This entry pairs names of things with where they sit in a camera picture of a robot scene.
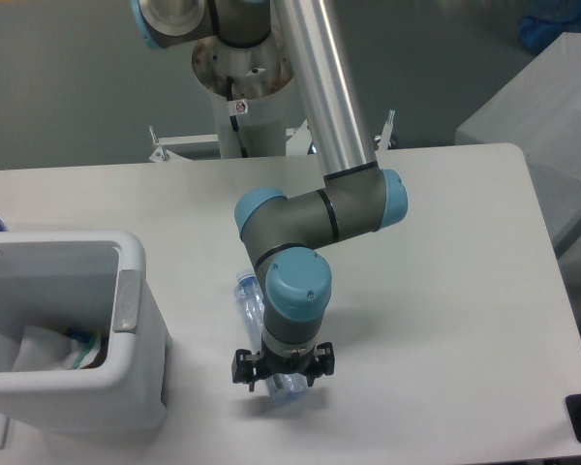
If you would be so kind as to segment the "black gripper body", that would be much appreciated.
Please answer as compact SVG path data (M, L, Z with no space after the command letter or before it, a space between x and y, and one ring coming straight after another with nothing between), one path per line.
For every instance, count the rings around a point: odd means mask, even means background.
M316 348L299 355L299 359L292 356L279 356L275 354L264 342L261 342L259 354L255 366L257 377L270 377L275 374L301 374L305 377L318 377L317 358L314 356Z

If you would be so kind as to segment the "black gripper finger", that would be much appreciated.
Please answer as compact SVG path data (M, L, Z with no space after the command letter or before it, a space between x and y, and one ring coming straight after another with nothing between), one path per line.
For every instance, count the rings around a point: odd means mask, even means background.
M231 378L234 384L246 385L249 391L254 391L256 382L265 378L262 354L237 349L231 363Z
M312 359L305 369L305 378L308 387L312 387L317 378L334 374L334 349L331 342L324 342L316 346Z

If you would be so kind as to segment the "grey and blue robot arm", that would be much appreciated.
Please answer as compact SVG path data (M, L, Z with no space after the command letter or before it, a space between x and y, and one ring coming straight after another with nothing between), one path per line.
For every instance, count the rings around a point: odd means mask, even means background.
M400 176L377 160L345 69L333 3L136 1L132 12L150 46L194 45L194 73L221 98L241 158L263 151L260 134L248 129L256 102L297 83L324 185L296 197L262 187L235 207L265 308L259 350L237 350L231 375L248 386L278 374L308 383L331 375L334 350L318 334L332 273L319 249L380 231L408 211Z

